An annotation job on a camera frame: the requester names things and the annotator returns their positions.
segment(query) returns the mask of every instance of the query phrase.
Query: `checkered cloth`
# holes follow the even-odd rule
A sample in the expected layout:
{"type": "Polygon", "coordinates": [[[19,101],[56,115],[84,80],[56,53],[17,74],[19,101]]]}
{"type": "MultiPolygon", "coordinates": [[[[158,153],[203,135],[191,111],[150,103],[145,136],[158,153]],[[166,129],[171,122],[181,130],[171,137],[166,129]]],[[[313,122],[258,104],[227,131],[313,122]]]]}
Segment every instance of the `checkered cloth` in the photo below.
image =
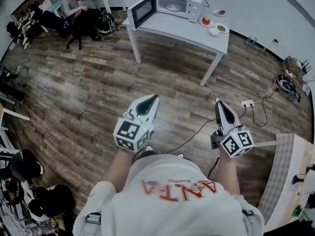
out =
{"type": "MultiPolygon", "coordinates": [[[[298,185],[292,184],[294,175],[303,174],[300,168],[305,152],[312,148],[309,142],[294,134],[278,134],[277,150],[269,180],[258,209],[265,219],[265,231],[278,228],[286,210],[297,200],[298,185]]],[[[298,197],[305,205],[306,196],[298,197]]]]}

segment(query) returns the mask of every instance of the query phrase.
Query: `wooden floor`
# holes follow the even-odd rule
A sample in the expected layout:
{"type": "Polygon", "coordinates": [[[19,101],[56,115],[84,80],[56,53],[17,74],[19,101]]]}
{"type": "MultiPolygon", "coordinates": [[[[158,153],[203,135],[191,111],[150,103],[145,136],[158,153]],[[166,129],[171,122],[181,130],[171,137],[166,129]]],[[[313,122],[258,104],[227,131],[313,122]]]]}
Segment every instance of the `wooden floor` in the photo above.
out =
{"type": "MultiPolygon", "coordinates": [[[[7,105],[31,120],[5,117],[17,148],[31,149],[45,168],[37,185],[57,183],[71,188],[78,213],[90,190],[111,163],[116,152],[112,137],[118,117],[138,97],[156,93],[160,106],[151,140],[157,152],[175,148],[188,140],[206,121],[215,118],[216,98],[238,114],[242,100],[258,101],[274,84],[281,70],[261,51],[230,34],[228,54],[218,64],[204,88],[199,83],[214,56],[189,44],[153,34],[137,34],[142,64],[135,62],[125,28],[101,42],[83,38],[66,50],[66,40],[56,32],[36,38],[28,51],[16,46],[3,64],[21,64],[17,88],[26,92],[22,106],[7,105]],[[22,88],[28,71],[28,85],[22,88]]],[[[282,92],[265,100],[268,124],[257,127],[252,111],[241,122],[254,141],[275,140],[277,133],[295,133],[311,140],[311,107],[289,101],[282,92]]],[[[262,104],[254,106],[255,120],[265,122],[262,104]]],[[[210,153],[210,135],[217,129],[207,124],[194,139],[180,148],[204,174],[218,155],[210,153]]],[[[256,205],[266,186],[275,148],[253,150],[238,159],[242,193],[256,205]]],[[[215,169],[211,176],[217,178],[215,169]]]]}

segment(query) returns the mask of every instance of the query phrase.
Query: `power strip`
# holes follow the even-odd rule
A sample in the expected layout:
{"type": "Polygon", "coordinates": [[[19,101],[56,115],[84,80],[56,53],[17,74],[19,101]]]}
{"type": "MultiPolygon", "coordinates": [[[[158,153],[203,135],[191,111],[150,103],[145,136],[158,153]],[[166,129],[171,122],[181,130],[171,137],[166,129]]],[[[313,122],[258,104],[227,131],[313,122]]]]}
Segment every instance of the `power strip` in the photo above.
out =
{"type": "Polygon", "coordinates": [[[241,106],[242,106],[242,108],[247,108],[247,109],[249,109],[249,108],[251,108],[251,107],[253,107],[254,106],[254,101],[253,100],[245,100],[245,101],[242,101],[241,102],[241,106]]]}

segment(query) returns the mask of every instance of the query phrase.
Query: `microwave window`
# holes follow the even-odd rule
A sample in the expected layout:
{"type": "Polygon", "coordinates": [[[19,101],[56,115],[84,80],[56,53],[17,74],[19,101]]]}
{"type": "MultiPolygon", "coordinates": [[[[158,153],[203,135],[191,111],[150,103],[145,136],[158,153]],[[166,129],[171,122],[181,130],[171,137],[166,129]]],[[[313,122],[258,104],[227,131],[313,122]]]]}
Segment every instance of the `microwave window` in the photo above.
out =
{"type": "Polygon", "coordinates": [[[147,3],[143,4],[143,6],[141,6],[139,9],[136,10],[138,21],[141,21],[151,11],[152,11],[152,3],[151,1],[148,1],[147,3]]]}
{"type": "Polygon", "coordinates": [[[187,0],[158,0],[159,8],[172,12],[186,12],[187,0]]]}

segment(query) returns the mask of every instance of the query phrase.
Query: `red apple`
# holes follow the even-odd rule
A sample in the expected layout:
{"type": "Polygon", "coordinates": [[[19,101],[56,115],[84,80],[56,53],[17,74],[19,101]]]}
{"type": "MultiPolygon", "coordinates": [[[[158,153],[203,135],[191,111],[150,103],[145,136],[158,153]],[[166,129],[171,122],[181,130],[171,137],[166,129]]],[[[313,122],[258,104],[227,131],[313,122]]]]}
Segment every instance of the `red apple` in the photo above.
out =
{"type": "Polygon", "coordinates": [[[202,23],[203,23],[204,25],[210,24],[210,18],[203,17],[203,18],[202,18],[202,23]]]}

